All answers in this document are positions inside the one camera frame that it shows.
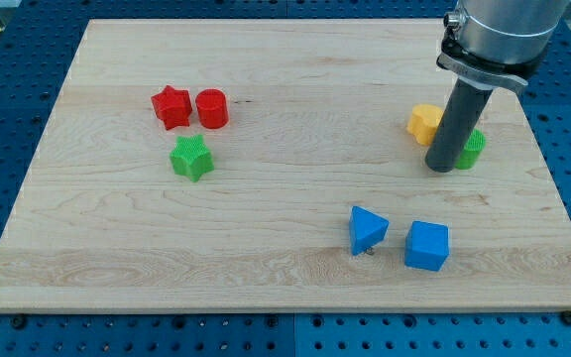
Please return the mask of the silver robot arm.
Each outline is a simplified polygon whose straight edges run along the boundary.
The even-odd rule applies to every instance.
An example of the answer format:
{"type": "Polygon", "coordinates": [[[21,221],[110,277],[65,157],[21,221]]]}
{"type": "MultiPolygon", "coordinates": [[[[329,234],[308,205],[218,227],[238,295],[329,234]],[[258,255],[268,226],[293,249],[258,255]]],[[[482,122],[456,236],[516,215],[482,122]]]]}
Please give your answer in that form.
{"type": "Polygon", "coordinates": [[[481,90],[516,94],[542,62],[568,0],[459,0],[443,18],[437,64],[481,90]]]}

